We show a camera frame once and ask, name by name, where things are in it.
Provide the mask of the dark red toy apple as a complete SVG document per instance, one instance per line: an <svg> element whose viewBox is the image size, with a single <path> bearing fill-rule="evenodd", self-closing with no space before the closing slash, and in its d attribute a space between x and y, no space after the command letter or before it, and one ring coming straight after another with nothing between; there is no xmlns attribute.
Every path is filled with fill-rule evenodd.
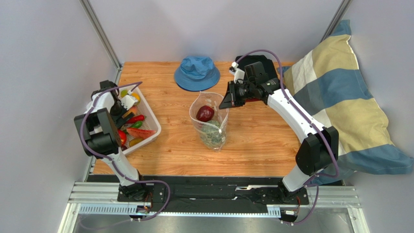
<svg viewBox="0 0 414 233"><path fill-rule="evenodd" d="M208 122L213 119L215 111L210 106L204 105L196 113L196 119L201 122Z"/></svg>

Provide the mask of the clear dotted zip top bag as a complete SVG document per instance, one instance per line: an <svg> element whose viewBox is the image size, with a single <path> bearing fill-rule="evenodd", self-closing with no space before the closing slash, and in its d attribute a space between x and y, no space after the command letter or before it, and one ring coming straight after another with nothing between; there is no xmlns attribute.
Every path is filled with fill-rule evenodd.
<svg viewBox="0 0 414 233"><path fill-rule="evenodd" d="M220 109L221 94L200 91L191 104L189 115L202 143L209 149L221 151L226 143L229 109Z"/></svg>

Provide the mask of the green netted toy melon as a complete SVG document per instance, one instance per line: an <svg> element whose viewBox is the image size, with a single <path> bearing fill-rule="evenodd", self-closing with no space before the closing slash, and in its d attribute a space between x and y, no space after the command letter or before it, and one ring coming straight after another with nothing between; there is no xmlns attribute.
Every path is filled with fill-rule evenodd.
<svg viewBox="0 0 414 233"><path fill-rule="evenodd" d="M216 120L210 120L201 128L201 140L210 148L219 148L224 144L225 136L221 130L221 123Z"/></svg>

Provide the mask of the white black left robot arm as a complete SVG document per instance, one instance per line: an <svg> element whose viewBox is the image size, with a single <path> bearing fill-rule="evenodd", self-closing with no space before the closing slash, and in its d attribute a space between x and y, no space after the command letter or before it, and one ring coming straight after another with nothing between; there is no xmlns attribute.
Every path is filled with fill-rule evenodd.
<svg viewBox="0 0 414 233"><path fill-rule="evenodd" d="M84 151L104 161L119 179L119 193L130 200L143 201L148 196L142 176L126 159L122 146L121 127L134 113L136 99L124 96L119 99L119 87L112 81L100 82L100 89L91 95L86 112L74 118Z"/></svg>

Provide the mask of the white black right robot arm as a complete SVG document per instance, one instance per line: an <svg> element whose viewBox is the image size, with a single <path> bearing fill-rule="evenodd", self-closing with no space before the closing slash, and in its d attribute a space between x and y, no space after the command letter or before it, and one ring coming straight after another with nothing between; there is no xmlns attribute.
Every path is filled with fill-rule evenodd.
<svg viewBox="0 0 414 233"><path fill-rule="evenodd" d="M288 123L301 143L295 156L295 167L278 182L276 191L281 202L288 202L323 169L337 164L339 133L335 127L326 127L311 117L292 97L282 79L271 78L261 62L249 64L244 69L233 62L229 72L234 79L227 84L220 109L241 107L248 100L260 100Z"/></svg>

